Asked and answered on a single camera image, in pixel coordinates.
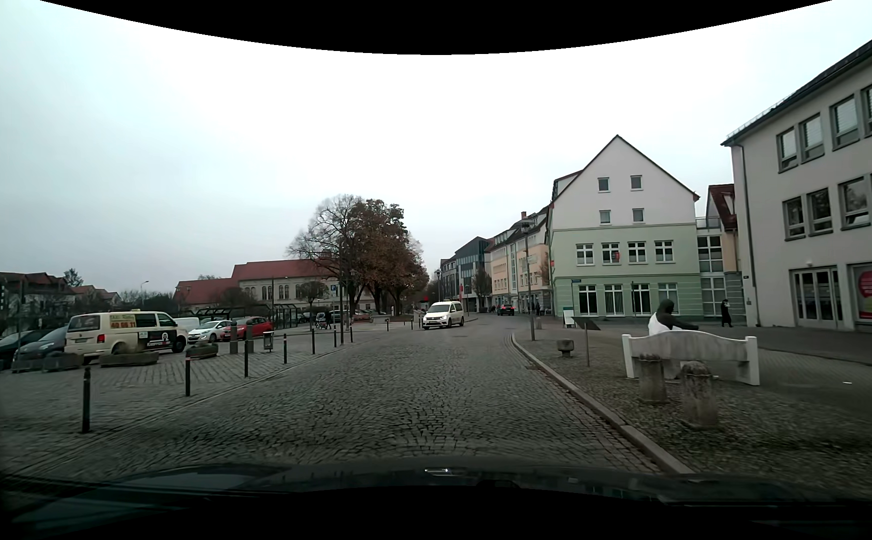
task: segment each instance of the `street lamp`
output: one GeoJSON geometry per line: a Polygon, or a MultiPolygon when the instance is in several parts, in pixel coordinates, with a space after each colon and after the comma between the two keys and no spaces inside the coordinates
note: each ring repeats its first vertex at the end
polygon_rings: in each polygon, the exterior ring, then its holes
{"type": "Polygon", "coordinates": [[[532,224],[528,221],[523,221],[519,224],[519,229],[522,231],[525,241],[526,254],[526,308],[529,311],[529,339],[536,341],[536,321],[533,319],[533,276],[529,272],[529,228],[532,224]]]}

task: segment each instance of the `sidewalk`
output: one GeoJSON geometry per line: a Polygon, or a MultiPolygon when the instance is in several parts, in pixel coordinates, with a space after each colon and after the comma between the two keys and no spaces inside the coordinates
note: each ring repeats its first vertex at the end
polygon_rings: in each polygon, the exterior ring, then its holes
{"type": "MultiPolygon", "coordinates": [[[[599,321],[599,334],[640,338],[649,334],[646,325],[599,321]]],[[[562,319],[544,317],[544,329],[561,329],[562,319]]],[[[723,327],[718,322],[699,323],[700,330],[724,338],[742,339],[753,336],[758,339],[759,349],[810,355],[822,359],[858,362],[872,366],[872,333],[864,331],[837,331],[804,327],[781,326],[733,326],[723,327]]]]}
{"type": "Polygon", "coordinates": [[[733,381],[731,364],[710,363],[722,376],[714,385],[721,428],[698,431],[680,422],[678,383],[666,385],[667,404],[639,402],[639,382],[626,378],[622,361],[620,335],[629,331],[590,331],[587,367],[582,330],[554,326],[536,330],[535,342],[528,329],[514,337],[694,471],[759,475],[872,497],[872,366],[760,350],[762,386],[748,386],[733,381]],[[575,341],[572,358],[562,358],[556,339],[575,341]]]}

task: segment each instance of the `black car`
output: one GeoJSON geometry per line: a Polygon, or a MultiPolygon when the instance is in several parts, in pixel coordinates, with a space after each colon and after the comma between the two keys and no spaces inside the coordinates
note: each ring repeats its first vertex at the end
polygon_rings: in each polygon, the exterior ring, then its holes
{"type": "Polygon", "coordinates": [[[46,357],[61,355],[67,346],[67,329],[70,325],[60,326],[35,341],[26,343],[19,348],[13,361],[37,361],[46,357]]]}

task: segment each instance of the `pedestrian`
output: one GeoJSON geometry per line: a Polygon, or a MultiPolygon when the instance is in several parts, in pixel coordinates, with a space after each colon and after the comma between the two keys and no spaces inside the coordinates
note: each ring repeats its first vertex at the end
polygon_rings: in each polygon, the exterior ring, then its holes
{"type": "Polygon", "coordinates": [[[726,325],[730,325],[730,328],[733,327],[733,317],[730,317],[730,300],[726,300],[725,298],[719,304],[719,311],[723,314],[722,324],[720,327],[725,327],[726,325]]]}

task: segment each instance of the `red car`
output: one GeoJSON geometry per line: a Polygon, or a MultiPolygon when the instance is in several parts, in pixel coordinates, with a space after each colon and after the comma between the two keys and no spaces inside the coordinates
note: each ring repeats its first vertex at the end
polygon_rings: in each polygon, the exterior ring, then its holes
{"type": "MultiPolygon", "coordinates": [[[[273,323],[267,321],[265,317],[243,317],[236,319],[236,339],[246,336],[247,325],[252,325],[253,338],[262,338],[262,333],[273,330],[273,323]]],[[[230,339],[231,328],[231,326],[223,328],[223,341],[230,339]]]]}

